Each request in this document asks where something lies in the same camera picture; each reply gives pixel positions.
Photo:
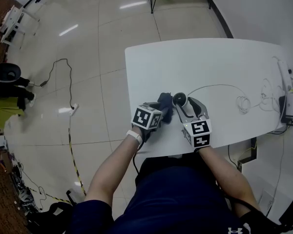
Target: tiled floor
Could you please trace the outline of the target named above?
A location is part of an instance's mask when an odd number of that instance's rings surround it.
[[[86,190],[130,127],[125,48],[225,36],[206,0],[157,0],[154,14],[148,0],[42,0],[28,9],[40,17],[40,24],[27,17],[22,23],[36,30],[36,35],[25,36],[20,50],[9,48],[8,61],[21,67],[23,77],[40,84],[54,61],[68,59],[72,103],[79,104],[71,119],[72,147]],[[14,43],[21,43],[19,35]],[[70,188],[82,195],[68,146],[69,83],[65,61],[56,63],[49,82],[33,89],[38,94],[35,106],[28,107],[24,117],[11,117],[4,129],[10,151],[23,163],[24,171],[58,198],[66,198]],[[122,214],[132,198],[135,177],[131,164],[114,195],[114,217]],[[23,179],[36,189],[26,176]],[[39,199],[44,196],[34,196],[40,208]],[[42,201],[43,210],[53,202],[49,197]]]

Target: navy shirt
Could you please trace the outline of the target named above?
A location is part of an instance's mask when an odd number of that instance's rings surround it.
[[[249,233],[228,208],[215,182],[189,167],[169,167],[146,176],[124,214],[91,200],[75,207],[67,234]]]

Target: white wristband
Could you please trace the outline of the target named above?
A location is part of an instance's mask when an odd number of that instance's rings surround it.
[[[132,130],[128,130],[128,132],[126,133],[126,136],[127,135],[133,136],[138,141],[139,146],[142,144],[143,140],[142,140],[142,138],[141,138],[141,136],[139,134],[135,133]]]

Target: black cloth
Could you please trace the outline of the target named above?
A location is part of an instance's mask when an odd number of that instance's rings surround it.
[[[265,223],[258,214],[239,219],[228,209],[199,154],[147,159],[136,184],[136,193],[122,216],[114,221],[109,205],[86,201],[75,207],[66,234],[271,233],[261,232]]]
[[[32,100],[34,94],[27,91],[25,88],[17,86],[28,86],[29,80],[20,77],[14,82],[0,82],[0,97],[18,97]]]

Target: under armour logo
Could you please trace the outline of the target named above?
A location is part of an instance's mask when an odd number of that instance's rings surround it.
[[[231,233],[243,234],[242,228],[238,228],[237,231],[232,231],[231,228],[228,228],[228,234],[231,234]]]

